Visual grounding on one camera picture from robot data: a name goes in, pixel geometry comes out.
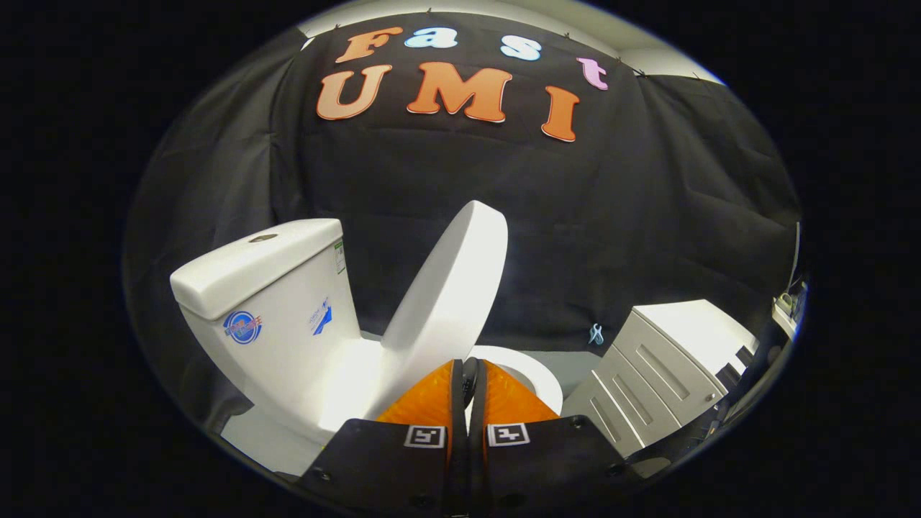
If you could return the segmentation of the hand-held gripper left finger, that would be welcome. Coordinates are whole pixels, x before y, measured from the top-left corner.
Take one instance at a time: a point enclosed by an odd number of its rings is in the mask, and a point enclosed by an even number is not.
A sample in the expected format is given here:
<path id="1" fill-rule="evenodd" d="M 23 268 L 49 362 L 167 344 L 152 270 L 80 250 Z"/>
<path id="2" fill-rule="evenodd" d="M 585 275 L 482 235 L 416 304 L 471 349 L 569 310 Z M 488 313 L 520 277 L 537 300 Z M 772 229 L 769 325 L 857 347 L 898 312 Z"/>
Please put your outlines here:
<path id="1" fill-rule="evenodd" d="M 297 491 L 345 517 L 452 514 L 469 457 L 463 367 L 449 360 L 375 419 L 345 420 Z"/>

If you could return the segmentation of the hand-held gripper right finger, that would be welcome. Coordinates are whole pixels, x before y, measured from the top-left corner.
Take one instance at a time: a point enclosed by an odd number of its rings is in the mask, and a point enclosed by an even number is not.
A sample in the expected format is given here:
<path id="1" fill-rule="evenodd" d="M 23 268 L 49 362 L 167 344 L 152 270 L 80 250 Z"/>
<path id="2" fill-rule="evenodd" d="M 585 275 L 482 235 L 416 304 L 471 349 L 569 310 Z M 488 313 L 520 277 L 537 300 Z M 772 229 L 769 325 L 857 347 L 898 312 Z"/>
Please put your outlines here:
<path id="1" fill-rule="evenodd" d="M 471 516 L 596 517 L 641 491 L 587 416 L 560 417 L 494 362 L 475 364 Z"/>

